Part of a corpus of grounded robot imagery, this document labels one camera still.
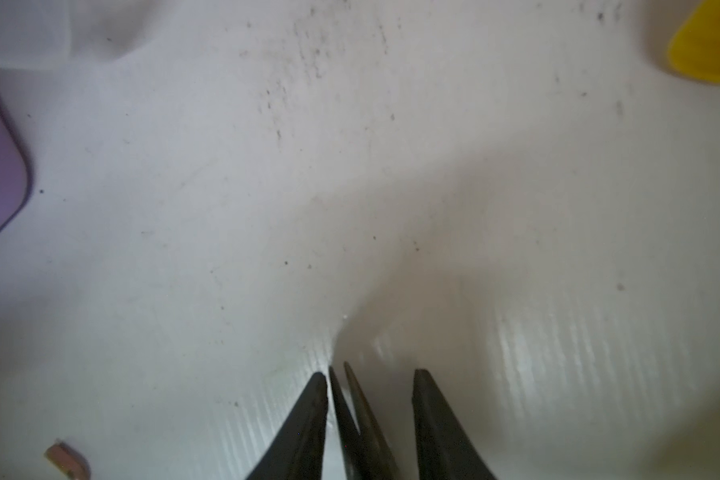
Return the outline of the orange handle pliers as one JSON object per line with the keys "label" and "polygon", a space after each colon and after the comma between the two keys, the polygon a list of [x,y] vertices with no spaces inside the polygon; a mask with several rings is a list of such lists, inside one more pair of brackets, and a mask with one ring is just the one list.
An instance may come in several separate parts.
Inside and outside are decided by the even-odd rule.
{"label": "orange handle pliers", "polygon": [[389,444],[350,364],[343,364],[352,405],[329,368],[331,393],[348,479],[402,479]]}

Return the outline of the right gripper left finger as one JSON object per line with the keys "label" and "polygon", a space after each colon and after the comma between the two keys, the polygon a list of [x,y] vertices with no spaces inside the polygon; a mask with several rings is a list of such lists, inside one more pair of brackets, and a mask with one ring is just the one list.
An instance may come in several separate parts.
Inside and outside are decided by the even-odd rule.
{"label": "right gripper left finger", "polygon": [[328,413],[328,385],[314,373],[249,480],[321,479]]}

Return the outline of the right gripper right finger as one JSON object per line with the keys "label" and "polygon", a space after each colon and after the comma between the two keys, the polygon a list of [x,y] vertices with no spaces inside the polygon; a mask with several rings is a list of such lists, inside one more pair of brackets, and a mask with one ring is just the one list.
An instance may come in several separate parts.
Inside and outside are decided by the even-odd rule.
{"label": "right gripper right finger", "polygon": [[420,479],[497,479],[426,369],[415,370],[412,405]]}

